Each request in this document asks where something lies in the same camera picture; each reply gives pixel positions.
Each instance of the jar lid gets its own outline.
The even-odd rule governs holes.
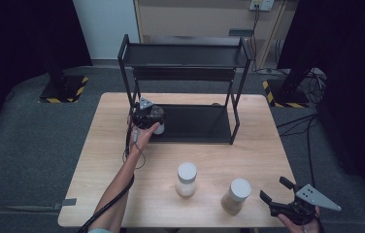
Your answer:
[[[192,183],[197,176],[197,167],[191,162],[184,162],[179,166],[179,180],[181,183]]]
[[[245,201],[251,194],[251,185],[249,182],[238,178],[235,179],[230,186],[231,197],[238,202]]]

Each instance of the black device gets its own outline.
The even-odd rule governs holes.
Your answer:
[[[140,102],[136,102],[134,105],[132,122],[141,129],[149,129],[157,122],[161,125],[164,124],[165,116],[161,107],[141,97]]]
[[[260,198],[267,203],[270,208],[271,216],[283,214],[296,225],[305,225],[317,217],[315,206],[340,211],[341,207],[321,194],[311,185],[303,187],[292,183],[285,177],[280,177],[280,183],[294,192],[294,200],[289,204],[273,202],[272,199],[263,191],[260,191]]]

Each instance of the human arm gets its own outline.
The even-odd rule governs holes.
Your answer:
[[[149,142],[149,138],[152,133],[158,128],[159,123],[153,125],[150,129],[139,129],[134,127],[130,135],[130,148],[127,159],[125,160],[118,173],[107,187],[103,196],[101,197],[95,213],[101,210],[107,205],[113,198],[115,198],[120,192],[122,192],[130,183],[134,170],[140,159],[141,152],[144,150]],[[134,145],[134,130],[138,131],[137,142]],[[113,206],[108,209],[104,214],[98,217],[89,227],[89,230],[94,228],[103,228],[110,230],[113,233],[119,232],[122,219],[125,213],[125,208],[128,199],[128,192],[126,192]]]

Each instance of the wall outlet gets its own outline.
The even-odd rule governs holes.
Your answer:
[[[256,11],[257,10],[256,6],[261,8],[262,2],[263,2],[263,0],[251,0],[251,3],[249,4],[249,9],[251,11]]]
[[[273,8],[275,0],[251,0],[251,3],[249,4],[249,9],[251,11],[256,11],[258,6],[258,9],[262,12],[269,12]]]

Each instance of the jar with white lid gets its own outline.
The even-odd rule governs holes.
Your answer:
[[[182,197],[189,197],[195,192],[197,167],[191,162],[184,162],[179,166],[176,190]]]
[[[241,178],[235,179],[222,197],[221,206],[227,213],[234,216],[243,209],[244,202],[250,194],[249,182]]]

